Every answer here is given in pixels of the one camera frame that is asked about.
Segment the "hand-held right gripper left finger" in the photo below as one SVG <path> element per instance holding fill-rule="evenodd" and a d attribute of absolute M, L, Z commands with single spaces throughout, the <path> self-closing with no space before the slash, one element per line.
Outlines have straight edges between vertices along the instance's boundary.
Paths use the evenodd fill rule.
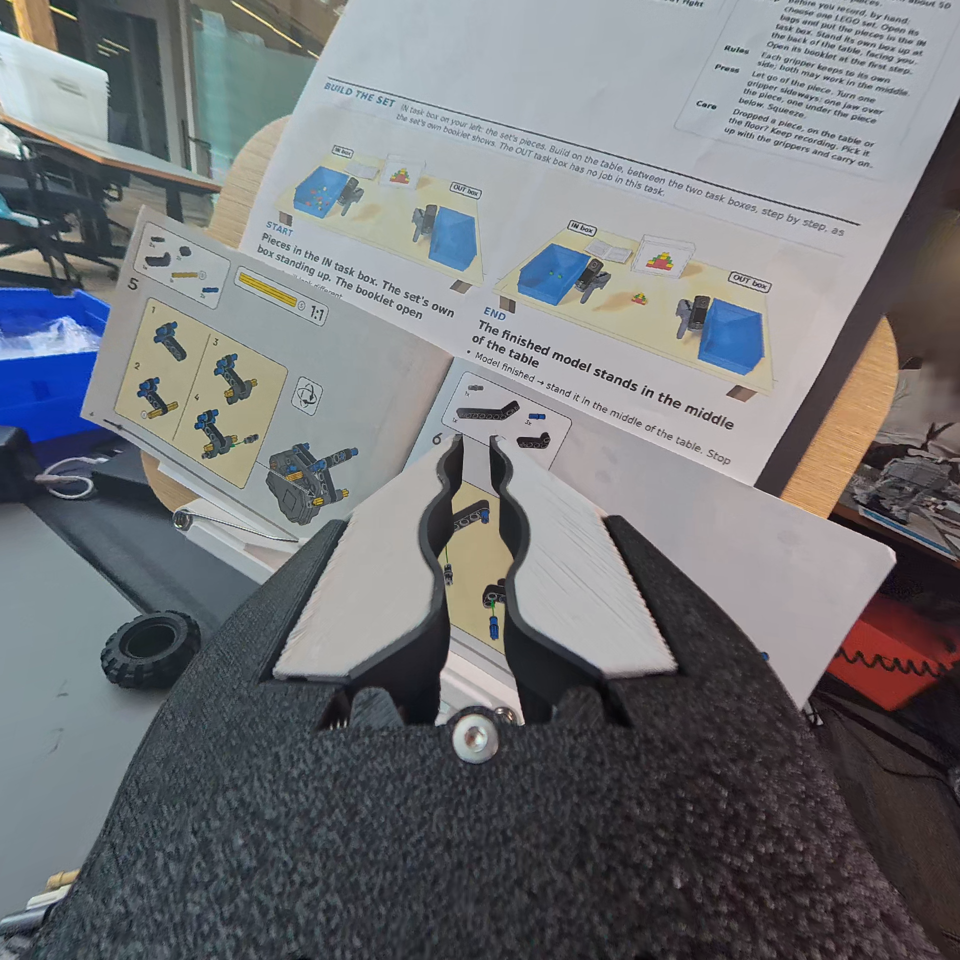
<path fill-rule="evenodd" d="M 450 646 L 440 554 L 453 530 L 454 435 L 359 504 L 273 667 L 275 679 L 427 687 Z"/>

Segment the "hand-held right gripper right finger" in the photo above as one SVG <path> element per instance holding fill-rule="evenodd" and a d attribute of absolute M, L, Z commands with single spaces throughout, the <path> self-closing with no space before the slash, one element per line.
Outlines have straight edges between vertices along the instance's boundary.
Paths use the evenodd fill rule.
<path fill-rule="evenodd" d="M 506 439 L 489 439 L 499 532 L 512 563 L 504 632 L 519 682 L 606 682 L 673 673 L 606 513 Z"/>

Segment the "black desk mat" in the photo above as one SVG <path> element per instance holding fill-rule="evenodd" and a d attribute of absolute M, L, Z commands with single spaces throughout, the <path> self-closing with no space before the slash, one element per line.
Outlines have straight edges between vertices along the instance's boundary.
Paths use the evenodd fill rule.
<path fill-rule="evenodd" d="M 108 457 L 93 467 L 94 492 L 65 501 L 38 491 L 28 505 L 142 613 L 173 610 L 194 618 L 204 636 L 259 587 L 258 583 L 189 541 L 150 488 L 139 450 L 103 431 L 36 447 L 42 465 L 76 453 Z"/>

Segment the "grey desk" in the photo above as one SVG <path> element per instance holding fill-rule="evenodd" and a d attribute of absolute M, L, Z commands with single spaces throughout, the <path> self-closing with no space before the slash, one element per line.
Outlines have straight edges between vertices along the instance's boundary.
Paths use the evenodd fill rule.
<path fill-rule="evenodd" d="M 83 864 L 163 700 L 102 672 L 141 613 L 29 505 L 2 505 L 2 914 Z"/>

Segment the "open building booklet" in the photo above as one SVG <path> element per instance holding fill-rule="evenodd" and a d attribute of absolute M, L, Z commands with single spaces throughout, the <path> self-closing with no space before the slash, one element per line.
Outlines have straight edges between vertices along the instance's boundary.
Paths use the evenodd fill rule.
<path fill-rule="evenodd" d="M 325 523 L 462 434 L 459 531 L 440 554 L 448 710 L 521 709 L 503 654 L 510 554 L 492 434 L 630 522 L 732 617 L 798 706 L 895 563 L 869 538 L 147 209 L 81 414 L 168 467 L 198 512 L 188 538 L 260 583 Z"/>

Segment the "black toy tire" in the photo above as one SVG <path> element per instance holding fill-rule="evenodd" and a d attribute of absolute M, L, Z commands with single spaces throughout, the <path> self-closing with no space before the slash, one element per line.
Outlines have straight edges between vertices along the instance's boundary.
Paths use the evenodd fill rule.
<path fill-rule="evenodd" d="M 201 648 L 201 632 L 189 615 L 174 610 L 143 614 L 121 626 L 101 653 L 105 677 L 133 690 L 166 690 Z"/>

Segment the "light wooden book stand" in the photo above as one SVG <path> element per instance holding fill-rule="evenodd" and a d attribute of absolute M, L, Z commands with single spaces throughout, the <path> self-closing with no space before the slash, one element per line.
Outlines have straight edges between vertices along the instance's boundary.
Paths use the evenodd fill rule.
<path fill-rule="evenodd" d="M 288 118 L 264 126 L 232 163 L 205 232 L 235 248 Z M 780 499 L 828 519 L 886 419 L 899 375 L 899 359 L 889 320 L 877 326 L 846 382 L 811 439 Z"/>

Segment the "dark printed set box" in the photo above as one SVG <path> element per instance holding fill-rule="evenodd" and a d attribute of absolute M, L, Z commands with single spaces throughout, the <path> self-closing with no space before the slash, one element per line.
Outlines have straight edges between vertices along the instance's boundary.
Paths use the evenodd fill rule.
<path fill-rule="evenodd" d="M 894 312 L 894 399 L 836 511 L 958 565 L 958 283 L 928 283 Z"/>

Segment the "small black device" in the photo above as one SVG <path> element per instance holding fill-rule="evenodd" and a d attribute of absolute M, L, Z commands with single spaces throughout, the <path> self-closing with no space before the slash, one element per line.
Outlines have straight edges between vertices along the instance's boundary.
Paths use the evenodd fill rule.
<path fill-rule="evenodd" d="M 25 502 L 40 485 L 36 477 L 42 469 L 29 435 L 16 426 L 1 426 L 1 503 Z"/>

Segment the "blue plastic bin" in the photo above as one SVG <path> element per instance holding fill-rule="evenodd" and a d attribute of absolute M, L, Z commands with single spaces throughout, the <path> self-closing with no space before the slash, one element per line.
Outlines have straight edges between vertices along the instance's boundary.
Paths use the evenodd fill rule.
<path fill-rule="evenodd" d="M 2 316 L 69 316 L 103 335 L 110 306 L 83 291 L 56 295 L 39 288 L 3 288 Z M 24 429 L 35 442 L 95 429 L 81 417 L 97 351 L 1 360 L 1 423 Z"/>

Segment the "clear plastic bags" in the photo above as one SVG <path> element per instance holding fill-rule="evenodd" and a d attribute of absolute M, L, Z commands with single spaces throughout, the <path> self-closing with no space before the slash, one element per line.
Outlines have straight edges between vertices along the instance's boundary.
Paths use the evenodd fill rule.
<path fill-rule="evenodd" d="M 1 360 L 97 352 L 101 336 L 75 318 L 2 316 Z"/>

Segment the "white printed instruction sheet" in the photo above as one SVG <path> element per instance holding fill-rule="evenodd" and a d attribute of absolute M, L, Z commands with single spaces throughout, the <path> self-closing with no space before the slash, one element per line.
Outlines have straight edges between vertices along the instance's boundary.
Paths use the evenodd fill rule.
<path fill-rule="evenodd" d="M 909 269 L 958 2 L 349 2 L 242 249 L 771 493 Z"/>

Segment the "background office table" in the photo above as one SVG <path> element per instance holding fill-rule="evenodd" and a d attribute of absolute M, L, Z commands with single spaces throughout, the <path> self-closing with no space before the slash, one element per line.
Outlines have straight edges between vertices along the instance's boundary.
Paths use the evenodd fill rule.
<path fill-rule="evenodd" d="M 165 213 L 177 222 L 184 221 L 183 193 L 211 195 L 222 189 L 206 176 L 142 150 L 55 126 L 42 126 L 6 112 L 1 112 L 1 121 L 42 154 L 103 183 L 126 186 L 130 176 L 137 176 L 162 188 Z"/>

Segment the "black office chair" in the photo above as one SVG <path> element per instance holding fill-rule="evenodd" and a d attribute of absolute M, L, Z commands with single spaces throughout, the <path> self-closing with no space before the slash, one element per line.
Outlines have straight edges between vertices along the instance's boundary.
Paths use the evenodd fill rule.
<path fill-rule="evenodd" d="M 41 139 L 27 135 L 15 139 L 15 152 L 2 150 L 2 197 L 12 212 L 40 222 L 41 253 L 49 266 L 56 260 L 66 275 L 77 280 L 66 258 L 79 258 L 102 266 L 117 281 L 116 263 L 123 260 L 125 247 L 114 244 L 104 197 L 90 197 L 56 182 L 43 166 Z"/>

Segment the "white storage box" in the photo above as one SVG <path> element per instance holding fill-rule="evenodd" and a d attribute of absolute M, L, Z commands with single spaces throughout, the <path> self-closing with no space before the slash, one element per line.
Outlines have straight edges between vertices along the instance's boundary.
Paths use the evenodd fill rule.
<path fill-rule="evenodd" d="M 106 140 L 109 95 L 109 76 L 104 70 L 2 31 L 4 114 Z"/>

